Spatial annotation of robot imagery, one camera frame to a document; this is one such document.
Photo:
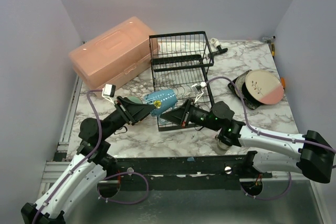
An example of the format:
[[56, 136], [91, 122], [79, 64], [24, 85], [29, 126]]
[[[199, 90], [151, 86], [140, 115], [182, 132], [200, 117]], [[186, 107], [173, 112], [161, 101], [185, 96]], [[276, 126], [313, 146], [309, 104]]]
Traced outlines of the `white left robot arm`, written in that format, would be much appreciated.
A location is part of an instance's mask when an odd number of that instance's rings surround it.
[[115, 110], [101, 120], [87, 118], [80, 124], [80, 147], [68, 167], [35, 203], [26, 203], [22, 209], [24, 223], [65, 223], [75, 205], [108, 172], [116, 173], [117, 160], [108, 155], [110, 147], [105, 140], [126, 124], [134, 125], [145, 119], [154, 109], [152, 104], [132, 102], [117, 97]]

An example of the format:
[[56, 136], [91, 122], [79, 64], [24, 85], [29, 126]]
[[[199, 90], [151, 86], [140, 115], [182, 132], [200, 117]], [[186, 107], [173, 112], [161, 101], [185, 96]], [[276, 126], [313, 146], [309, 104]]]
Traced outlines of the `grey ceramic mug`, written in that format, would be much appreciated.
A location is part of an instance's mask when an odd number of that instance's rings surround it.
[[219, 135], [215, 135], [215, 140], [216, 140], [216, 148], [215, 152], [218, 155], [229, 155], [230, 154], [230, 146], [224, 144], [220, 139]]

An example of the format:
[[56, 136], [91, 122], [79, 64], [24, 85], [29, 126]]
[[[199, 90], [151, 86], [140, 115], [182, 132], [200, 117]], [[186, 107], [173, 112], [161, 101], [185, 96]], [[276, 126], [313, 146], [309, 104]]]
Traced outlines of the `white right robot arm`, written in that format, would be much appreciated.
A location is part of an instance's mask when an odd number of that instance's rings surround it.
[[234, 111], [223, 101], [205, 111], [187, 100], [161, 117], [182, 127], [194, 123], [218, 131], [218, 140], [226, 146], [263, 149], [262, 153], [251, 154], [248, 161], [260, 173], [294, 172], [323, 184], [331, 180], [335, 151], [316, 131], [286, 134], [253, 127], [235, 120]]

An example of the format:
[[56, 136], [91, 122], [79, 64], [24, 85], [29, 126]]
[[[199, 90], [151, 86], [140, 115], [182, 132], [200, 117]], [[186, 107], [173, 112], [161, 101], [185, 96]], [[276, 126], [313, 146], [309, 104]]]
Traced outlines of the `blue floral mug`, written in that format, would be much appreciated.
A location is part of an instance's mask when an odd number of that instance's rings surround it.
[[146, 104], [155, 106], [155, 109], [150, 112], [151, 116], [160, 116], [168, 109], [173, 108], [177, 103], [177, 96], [171, 89], [154, 91], [146, 94], [143, 99]]

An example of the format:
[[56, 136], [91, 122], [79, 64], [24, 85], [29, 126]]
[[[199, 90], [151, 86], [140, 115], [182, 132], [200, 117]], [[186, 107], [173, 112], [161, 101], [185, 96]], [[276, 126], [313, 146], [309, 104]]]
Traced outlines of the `mint green bowl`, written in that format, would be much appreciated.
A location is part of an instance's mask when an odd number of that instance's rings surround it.
[[133, 103], [137, 103], [137, 104], [142, 104], [143, 103], [143, 101], [139, 97], [128, 96], [127, 99], [130, 100]]

